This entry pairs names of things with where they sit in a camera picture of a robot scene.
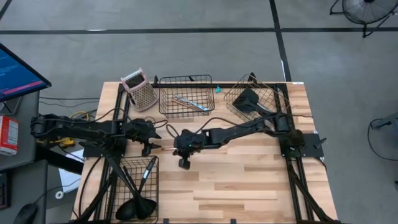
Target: monitor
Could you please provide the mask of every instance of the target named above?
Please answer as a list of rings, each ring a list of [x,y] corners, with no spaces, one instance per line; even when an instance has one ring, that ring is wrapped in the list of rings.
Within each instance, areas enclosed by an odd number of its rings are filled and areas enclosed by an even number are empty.
[[[0,102],[50,86],[48,80],[0,44]]]

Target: black wire basket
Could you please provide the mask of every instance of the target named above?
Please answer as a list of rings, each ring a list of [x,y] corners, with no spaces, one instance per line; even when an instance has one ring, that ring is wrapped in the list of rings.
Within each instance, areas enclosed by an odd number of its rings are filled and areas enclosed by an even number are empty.
[[[120,167],[126,166],[128,169],[131,178],[137,187],[141,184],[142,176],[148,166],[149,162],[152,158],[156,157],[156,162],[148,176],[148,179],[144,185],[144,188],[141,191],[141,195],[144,198],[151,199],[157,202],[158,206],[156,207],[153,214],[146,218],[145,220],[139,220],[137,217],[133,218],[129,221],[120,221],[115,217],[116,211],[118,208],[129,199],[132,198],[132,194],[130,190],[126,186],[126,184],[118,178],[116,183],[116,188],[114,192],[112,190],[107,191],[106,193],[106,203],[105,208],[109,207],[109,203],[113,203],[113,208],[111,209],[111,223],[156,223],[159,218],[159,158],[157,156],[147,156],[147,157],[125,157],[121,158]],[[114,193],[114,199],[111,200],[110,196]]]
[[[245,75],[240,81],[238,81],[230,90],[225,94],[224,100],[226,102],[227,109],[233,114],[240,117],[243,121],[252,121],[255,118],[261,117],[258,111],[252,111],[244,113],[234,106],[235,100],[241,96],[241,93],[250,88],[259,97],[258,105],[272,113],[287,113],[287,109],[290,106],[289,100],[284,96],[282,90],[277,87],[270,87],[267,84],[260,82],[253,75]],[[270,121],[266,121],[267,126],[275,130],[275,124]]]
[[[210,75],[163,77],[159,80],[159,113],[166,118],[208,116],[215,108]]]

